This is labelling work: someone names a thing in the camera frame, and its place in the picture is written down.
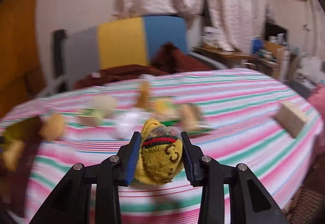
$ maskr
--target plush toy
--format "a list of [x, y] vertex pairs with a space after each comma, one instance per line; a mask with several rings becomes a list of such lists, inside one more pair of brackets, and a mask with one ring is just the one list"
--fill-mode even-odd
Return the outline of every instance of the plush toy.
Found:
[[108, 95], [95, 96], [92, 101], [92, 107], [94, 109], [100, 109], [104, 117], [108, 117], [114, 112], [116, 104], [116, 99]]
[[2, 153], [3, 162], [8, 171], [16, 171], [24, 149], [25, 143], [23, 141], [12, 140], [9, 147]]
[[183, 169], [183, 143], [179, 132], [148, 119], [141, 131], [139, 159], [134, 177], [144, 184], [163, 185]]
[[62, 137], [64, 129], [64, 117], [60, 113], [54, 112], [51, 117], [43, 123], [40, 135], [47, 141], [54, 141]]

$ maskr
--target striped bedspread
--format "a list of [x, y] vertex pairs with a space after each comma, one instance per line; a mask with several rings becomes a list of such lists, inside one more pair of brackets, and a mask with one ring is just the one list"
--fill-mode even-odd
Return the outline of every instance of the striped bedspread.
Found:
[[[39, 148], [27, 188], [26, 223], [73, 164], [100, 163], [128, 143], [115, 140], [113, 120], [105, 120], [99, 128], [80, 126], [75, 118], [77, 109], [94, 94], [109, 94], [118, 99], [118, 111], [126, 111], [134, 103], [138, 86], [139, 80], [129, 80], [37, 99], [15, 107], [3, 119], [0, 132], [26, 117], [46, 117], [50, 110], [62, 113], [68, 124], [64, 138], [43, 142]], [[177, 103], [199, 104], [214, 130], [192, 143], [222, 164], [247, 164], [280, 207], [302, 183], [323, 122], [318, 112], [287, 86], [256, 71], [232, 69], [156, 77], [153, 94], [174, 96]], [[292, 101], [309, 118], [297, 139], [272, 119], [281, 100]], [[224, 190], [225, 222], [229, 223], [228, 186]], [[119, 188], [123, 223], [197, 223], [201, 191], [190, 186], [184, 171], [164, 186], [138, 183]]]

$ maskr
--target blue bottle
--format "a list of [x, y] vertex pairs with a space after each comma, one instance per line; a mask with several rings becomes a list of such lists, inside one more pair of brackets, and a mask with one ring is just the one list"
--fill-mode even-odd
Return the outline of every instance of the blue bottle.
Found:
[[255, 54], [257, 53], [260, 49], [263, 48], [263, 42], [260, 40], [260, 36], [254, 36], [251, 40], [251, 53]]

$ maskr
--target blue panel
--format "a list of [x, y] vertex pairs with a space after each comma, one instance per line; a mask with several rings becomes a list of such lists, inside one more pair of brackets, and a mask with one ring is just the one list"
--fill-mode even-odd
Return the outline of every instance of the blue panel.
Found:
[[186, 42], [186, 22], [183, 18], [170, 16], [143, 17], [147, 37], [149, 60], [157, 54], [159, 47], [172, 42], [184, 54], [188, 54]]

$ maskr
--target gray panel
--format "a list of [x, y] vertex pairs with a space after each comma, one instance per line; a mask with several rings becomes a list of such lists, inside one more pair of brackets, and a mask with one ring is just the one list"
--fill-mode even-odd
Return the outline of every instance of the gray panel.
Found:
[[298, 94], [300, 94], [303, 98], [308, 98], [312, 91], [309, 90], [307, 87], [302, 85], [301, 83], [293, 80], [290, 86], [293, 90], [295, 90]]
[[68, 89], [86, 75], [100, 70], [97, 26], [74, 33], [63, 45]]

